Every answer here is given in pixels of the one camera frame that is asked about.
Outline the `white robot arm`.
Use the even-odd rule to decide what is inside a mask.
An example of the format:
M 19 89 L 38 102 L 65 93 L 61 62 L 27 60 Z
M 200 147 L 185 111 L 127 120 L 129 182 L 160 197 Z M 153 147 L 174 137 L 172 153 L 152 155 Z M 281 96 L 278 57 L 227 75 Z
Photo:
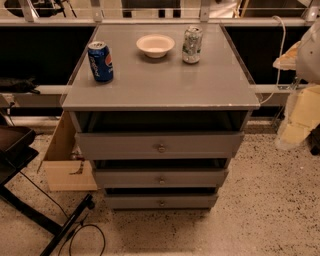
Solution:
M 276 137 L 276 146 L 289 150 L 299 146 L 320 125 L 320 19 L 273 66 L 295 70 L 297 77 L 308 83 L 288 97 L 285 119 Z

